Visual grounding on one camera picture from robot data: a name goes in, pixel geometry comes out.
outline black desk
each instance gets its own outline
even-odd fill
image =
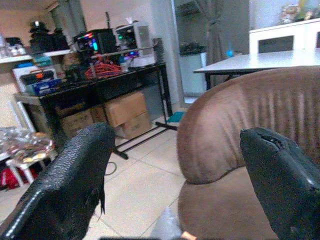
[[[155,74],[155,76],[151,77],[153,80],[149,79],[148,74]],[[130,71],[118,76],[98,79],[96,81],[87,81],[79,86],[44,96],[38,97],[30,96],[26,93],[15,93],[14,97],[17,102],[23,103],[23,106],[26,109],[26,112],[29,115],[29,118],[32,121],[35,129],[39,132],[50,134],[55,140],[59,151],[63,148],[68,138],[63,131],[61,117],[58,116],[55,110],[57,104],[71,99],[85,99],[87,102],[87,108],[89,109],[93,106],[104,104],[108,100],[114,99],[121,95],[138,91],[142,88],[152,85],[159,86],[159,97],[161,98],[162,112],[164,114],[165,121],[165,124],[156,123],[156,125],[158,127],[165,128],[164,131],[168,129],[176,130],[176,127],[167,125],[166,119],[166,116],[172,116],[173,112],[165,63]]]

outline figurine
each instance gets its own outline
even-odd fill
[[[305,14],[304,20],[305,20],[305,21],[306,21],[306,20],[310,20],[313,15],[314,15],[314,12],[313,12],[313,11],[311,11],[311,10],[307,11],[306,14]]]
[[[300,7],[298,5],[287,5],[283,8],[281,14],[281,23],[290,24],[295,21],[296,16],[300,13]]]

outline red bag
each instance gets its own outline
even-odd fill
[[[18,173],[20,174],[20,176],[22,178],[23,183],[27,183],[28,180],[27,180],[24,172],[21,171],[19,168],[17,170],[18,170]],[[33,178],[36,179],[37,176],[38,176],[36,171],[31,168],[30,172],[31,172]],[[0,181],[1,181],[0,185],[2,187],[7,187],[9,189],[15,189],[15,188],[19,187],[18,180],[16,179],[15,175],[13,174],[13,172],[9,168],[6,168],[1,172]]]

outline white stool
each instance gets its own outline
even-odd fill
[[[55,150],[50,151],[48,154],[51,161],[53,161],[57,155],[58,154]],[[22,181],[22,178],[21,178],[17,168],[21,169],[24,172],[26,179],[28,180],[28,182],[30,184],[32,184],[35,179],[32,176],[29,167],[35,163],[38,163],[38,162],[40,163],[42,169],[44,170],[46,168],[46,165],[44,164],[43,159],[41,159],[39,161],[26,162],[26,163],[20,163],[20,162],[15,161],[14,159],[9,159],[5,162],[5,164],[10,168],[11,172],[13,173],[15,178],[17,179],[19,186],[22,187],[24,185],[24,181]]]

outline white table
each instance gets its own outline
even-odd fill
[[[244,75],[267,69],[297,66],[320,66],[320,48],[237,55],[193,72],[205,74],[208,90],[211,88],[211,75]]]
[[[20,162],[16,161],[15,159],[9,159],[5,162],[5,164],[10,168],[10,170],[13,173],[13,175],[15,176],[19,186],[22,187],[24,185],[24,181],[22,180],[17,168],[21,169],[24,172],[24,175],[25,175],[27,181],[29,182],[29,184],[32,184],[35,179],[32,176],[32,173],[31,173],[29,167],[31,165],[39,162],[42,167],[42,170],[44,170],[44,169],[46,169],[46,165],[43,162],[43,160],[49,157],[50,160],[53,161],[57,157],[57,155],[58,154],[57,154],[56,150],[51,150],[48,154],[46,154],[46,156],[43,159],[39,159],[37,161],[20,163]]]

